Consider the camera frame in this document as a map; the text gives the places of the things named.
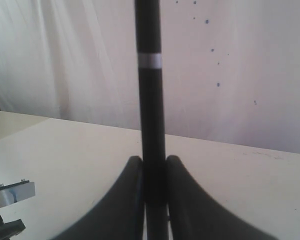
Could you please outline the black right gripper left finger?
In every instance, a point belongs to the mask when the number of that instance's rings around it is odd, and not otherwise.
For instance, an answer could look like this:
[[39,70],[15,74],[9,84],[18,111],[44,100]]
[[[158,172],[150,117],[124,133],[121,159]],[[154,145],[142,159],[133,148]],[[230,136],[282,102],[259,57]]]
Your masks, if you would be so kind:
[[143,162],[132,156],[104,197],[55,240],[141,240],[144,231]]

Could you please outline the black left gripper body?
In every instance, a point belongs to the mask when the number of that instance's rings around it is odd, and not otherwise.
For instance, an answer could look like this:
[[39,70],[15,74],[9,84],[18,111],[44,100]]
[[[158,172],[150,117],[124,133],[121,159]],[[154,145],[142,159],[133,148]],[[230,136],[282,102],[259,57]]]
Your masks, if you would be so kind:
[[4,223],[0,215],[0,240],[10,240],[26,229],[21,219]]

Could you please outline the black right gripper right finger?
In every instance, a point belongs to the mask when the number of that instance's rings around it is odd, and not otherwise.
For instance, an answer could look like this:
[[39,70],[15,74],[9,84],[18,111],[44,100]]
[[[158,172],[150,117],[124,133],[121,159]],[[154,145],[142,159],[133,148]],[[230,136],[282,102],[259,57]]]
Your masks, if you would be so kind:
[[166,159],[167,203],[175,240],[271,240],[214,200],[191,176],[180,158]]

